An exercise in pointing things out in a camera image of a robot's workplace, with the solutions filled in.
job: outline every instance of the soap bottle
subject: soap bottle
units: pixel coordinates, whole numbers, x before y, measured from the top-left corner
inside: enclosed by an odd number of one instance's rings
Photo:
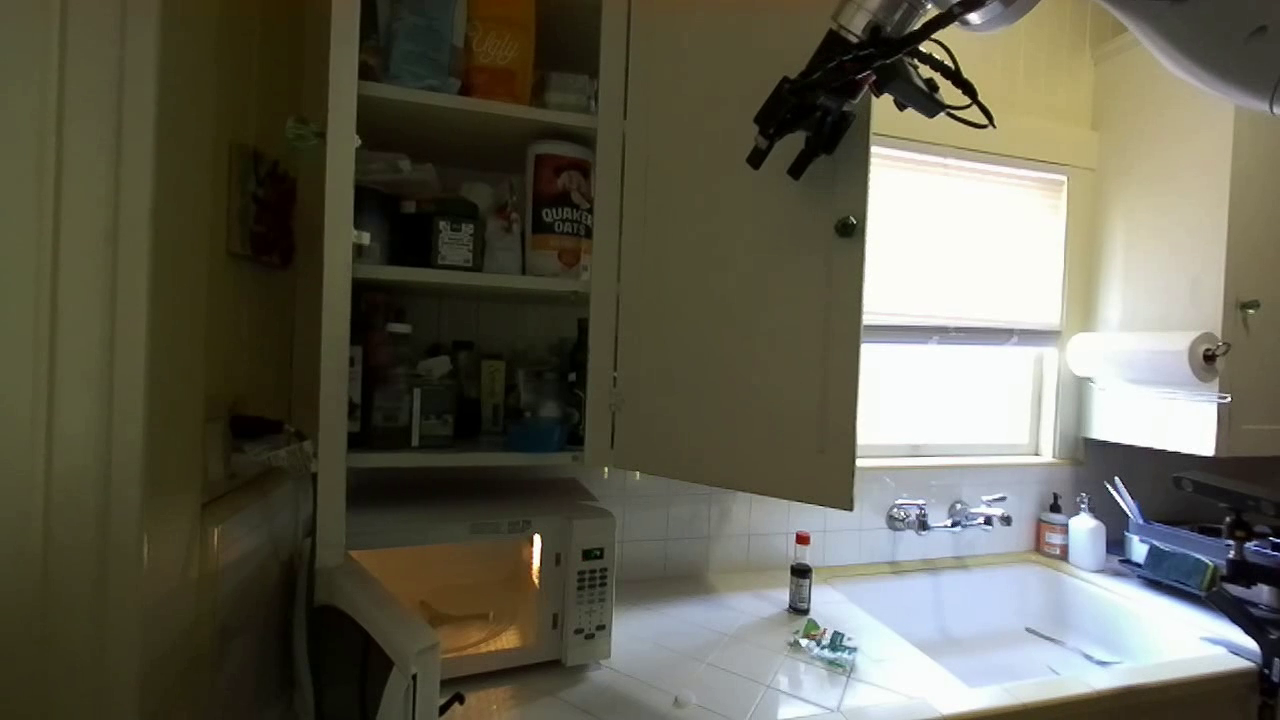
[[[1037,514],[1037,551],[1067,558],[1067,514],[1060,491],[1052,491],[1047,508]]]
[[[1067,521],[1067,564],[1104,567],[1107,558],[1107,528],[1087,511],[1087,491],[1078,491],[1078,511]]]

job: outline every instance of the cabinet handle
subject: cabinet handle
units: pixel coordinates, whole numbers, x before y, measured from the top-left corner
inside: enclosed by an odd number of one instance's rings
[[[833,225],[833,230],[834,230],[839,238],[857,238],[857,235],[863,230],[863,225],[860,225],[857,217],[839,217],[839,221]]]

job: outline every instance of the window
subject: window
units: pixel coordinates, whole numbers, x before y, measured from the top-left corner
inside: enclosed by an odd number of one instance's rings
[[[872,148],[860,459],[1052,454],[1067,176]]]

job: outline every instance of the sink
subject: sink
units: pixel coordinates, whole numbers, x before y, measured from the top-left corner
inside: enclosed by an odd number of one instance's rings
[[[1211,613],[1038,558],[895,567],[839,590],[966,689],[1157,668],[1214,651],[1207,637],[1250,648]]]

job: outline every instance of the microwave control panel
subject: microwave control panel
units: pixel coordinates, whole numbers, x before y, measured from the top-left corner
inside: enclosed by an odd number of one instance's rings
[[[612,651],[612,514],[581,511],[566,523],[563,662],[594,662]]]

